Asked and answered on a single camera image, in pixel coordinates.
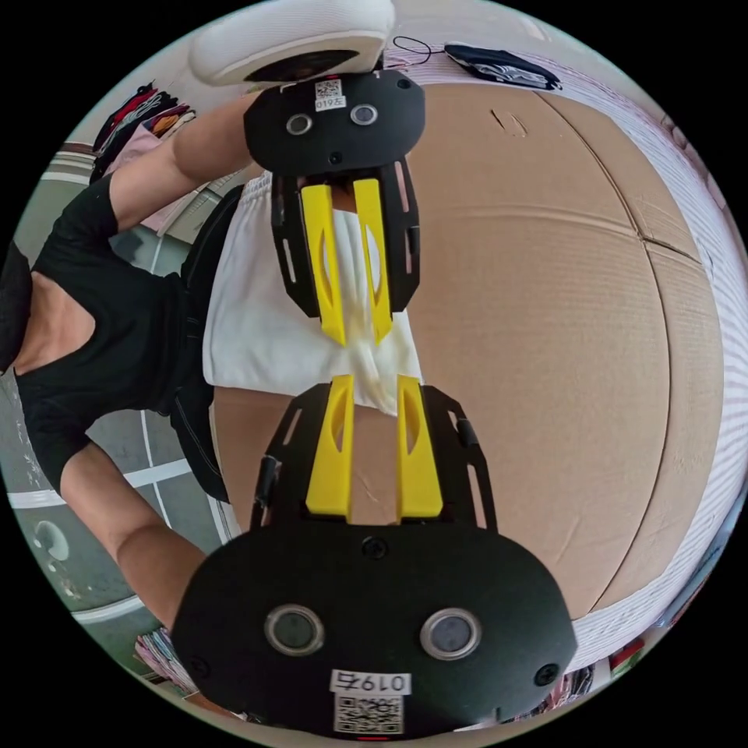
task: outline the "cardboard surface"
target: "cardboard surface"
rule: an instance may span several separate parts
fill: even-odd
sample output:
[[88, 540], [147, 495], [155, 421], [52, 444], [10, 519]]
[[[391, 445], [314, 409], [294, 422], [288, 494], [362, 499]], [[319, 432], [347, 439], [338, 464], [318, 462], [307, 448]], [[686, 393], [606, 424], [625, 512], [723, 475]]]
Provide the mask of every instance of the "cardboard surface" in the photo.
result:
[[[473, 422], [501, 532], [547, 565], [580, 618], [662, 573], [700, 502], [722, 406], [709, 284], [667, 188], [606, 116], [500, 86], [427, 86], [426, 98], [409, 158], [422, 371]], [[244, 527], [287, 405], [216, 392]], [[357, 410], [356, 522], [394, 521], [394, 426]]]

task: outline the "black shorts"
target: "black shorts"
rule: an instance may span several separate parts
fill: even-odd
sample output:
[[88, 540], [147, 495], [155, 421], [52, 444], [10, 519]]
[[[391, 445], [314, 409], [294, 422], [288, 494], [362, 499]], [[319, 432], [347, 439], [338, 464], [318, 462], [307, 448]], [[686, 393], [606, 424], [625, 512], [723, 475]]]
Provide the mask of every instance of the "black shorts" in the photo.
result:
[[193, 364], [178, 388], [168, 412], [185, 459], [200, 487], [208, 496], [224, 502], [228, 502], [228, 494], [218, 467], [210, 429], [213, 387], [203, 376], [203, 332], [218, 261], [242, 190], [241, 185], [235, 187], [218, 203], [200, 229], [182, 264], [180, 274], [190, 301], [188, 356]]

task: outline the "striped fabric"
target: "striped fabric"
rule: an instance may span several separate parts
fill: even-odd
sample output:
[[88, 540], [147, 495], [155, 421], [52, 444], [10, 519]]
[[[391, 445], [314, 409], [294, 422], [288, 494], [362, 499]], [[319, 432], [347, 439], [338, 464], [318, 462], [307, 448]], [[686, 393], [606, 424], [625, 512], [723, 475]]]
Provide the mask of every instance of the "striped fabric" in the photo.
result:
[[[683, 213], [711, 283], [725, 356], [722, 425], [714, 464], [686, 537], [660, 577], [625, 600], [574, 623], [579, 648], [569, 664], [570, 672], [625, 646], [659, 617], [688, 581], [743, 487], [748, 468], [748, 268], [704, 177], [677, 147], [666, 127], [634, 102], [576, 70], [536, 55], [518, 54], [561, 79], [563, 90], [554, 95], [608, 115], [660, 174]], [[421, 53], [398, 48], [388, 50], [385, 57], [387, 67], [401, 67], [422, 86], [501, 85], [474, 78], [440, 51], [424, 60]]]

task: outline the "black bag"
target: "black bag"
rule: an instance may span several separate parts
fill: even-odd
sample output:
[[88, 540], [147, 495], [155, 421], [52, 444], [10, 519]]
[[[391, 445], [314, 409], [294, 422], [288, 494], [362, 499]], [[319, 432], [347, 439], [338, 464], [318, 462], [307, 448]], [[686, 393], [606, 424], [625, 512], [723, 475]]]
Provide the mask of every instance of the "black bag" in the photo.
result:
[[561, 82], [552, 72], [510, 52], [466, 44], [445, 44], [444, 51], [476, 78], [522, 88], [561, 90]]

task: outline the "white wall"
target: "white wall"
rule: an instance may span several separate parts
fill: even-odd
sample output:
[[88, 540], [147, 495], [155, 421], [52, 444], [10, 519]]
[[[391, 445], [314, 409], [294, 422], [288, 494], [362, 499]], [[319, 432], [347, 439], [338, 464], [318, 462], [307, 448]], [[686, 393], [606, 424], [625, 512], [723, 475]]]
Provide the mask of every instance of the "white wall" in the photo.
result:
[[[393, 1], [398, 18], [395, 34], [415, 37], [432, 44], [463, 41], [478, 46], [544, 55], [562, 65], [585, 72], [628, 96], [659, 121], [665, 115], [636, 83], [597, 52], [564, 32], [524, 14], [483, 0]], [[243, 86], [211, 88], [192, 75], [187, 66], [191, 36], [190, 34], [174, 42], [125, 77], [91, 110], [68, 139], [93, 143], [110, 113], [128, 99], [138, 86], [151, 80], [155, 80], [154, 85], [158, 88], [168, 90], [199, 113], [241, 95], [244, 92]]]

